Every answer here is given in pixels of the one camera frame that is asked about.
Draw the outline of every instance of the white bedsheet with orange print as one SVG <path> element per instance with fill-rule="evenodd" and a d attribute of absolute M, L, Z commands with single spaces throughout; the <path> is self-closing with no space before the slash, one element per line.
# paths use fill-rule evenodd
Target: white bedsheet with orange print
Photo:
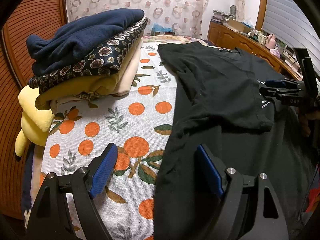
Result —
<path fill-rule="evenodd" d="M 195 39 L 151 36 L 143 41 L 129 94 L 58 106 L 42 162 L 42 174 L 70 174 L 87 166 L 109 142 L 118 146 L 115 170 L 105 190 L 94 199 L 114 240 L 153 239 L 155 181 L 171 133 L 177 86 L 175 76 L 161 62 L 157 46 Z M 73 198 L 67 194 L 67 199 L 76 234 L 85 239 Z"/>

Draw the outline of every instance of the yellow blanket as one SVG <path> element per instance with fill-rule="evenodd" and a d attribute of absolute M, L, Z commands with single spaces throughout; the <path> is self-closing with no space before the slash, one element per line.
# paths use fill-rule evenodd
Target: yellow blanket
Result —
<path fill-rule="evenodd" d="M 56 100 L 57 98 L 78 95 L 81 92 L 86 92 L 88 94 L 96 92 L 100 95 L 110 95 L 115 90 L 117 83 L 121 79 L 128 63 L 130 62 L 134 53 L 140 47 L 141 38 L 133 44 L 132 48 L 128 51 L 127 55 L 124 57 L 120 71 L 111 76 L 84 76 L 75 77 L 66 82 L 62 82 L 48 91 L 39 95 L 36 99 L 36 108 L 39 110 L 50 109 L 50 101 Z"/>
<path fill-rule="evenodd" d="M 21 131 L 15 143 L 17 156 L 22 156 L 28 140 L 40 146 L 45 146 L 45 142 L 47 141 L 53 114 L 50 110 L 40 111 L 36 109 L 35 101 L 38 96 L 39 89 L 32 89 L 28 85 L 21 90 L 18 96 L 23 111 Z"/>

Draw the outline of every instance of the wooden wardrobe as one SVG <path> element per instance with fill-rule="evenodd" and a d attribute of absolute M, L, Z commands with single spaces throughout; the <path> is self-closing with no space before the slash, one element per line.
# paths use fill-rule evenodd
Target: wooden wardrobe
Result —
<path fill-rule="evenodd" d="M 34 62 L 26 39 L 30 34 L 50 39 L 66 22 L 65 0 L 23 0 L 1 30 L 0 212 L 17 219 L 22 219 L 20 202 L 26 158 L 24 154 L 17 162 L 14 157 L 15 140 L 21 130 L 18 95 L 33 76 Z"/>

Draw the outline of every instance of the black t-shirt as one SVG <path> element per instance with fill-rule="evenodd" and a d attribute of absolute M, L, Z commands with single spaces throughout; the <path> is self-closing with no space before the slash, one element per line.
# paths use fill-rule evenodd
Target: black t-shirt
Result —
<path fill-rule="evenodd" d="M 178 84 L 172 133 L 156 181 L 155 240 L 201 239 L 206 230 L 216 198 L 196 165 L 201 143 L 241 174 L 266 173 L 293 234 L 316 159 L 301 138 L 294 110 L 259 93 L 266 79 L 283 76 L 241 49 L 199 42 L 158 48 Z"/>

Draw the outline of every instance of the pink bottle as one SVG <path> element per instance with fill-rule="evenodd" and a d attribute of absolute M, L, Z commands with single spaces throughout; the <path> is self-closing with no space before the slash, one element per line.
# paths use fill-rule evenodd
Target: pink bottle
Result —
<path fill-rule="evenodd" d="M 266 42 L 266 48 L 274 49 L 275 47 L 276 47 L 276 36 L 274 34 L 270 34 Z"/>

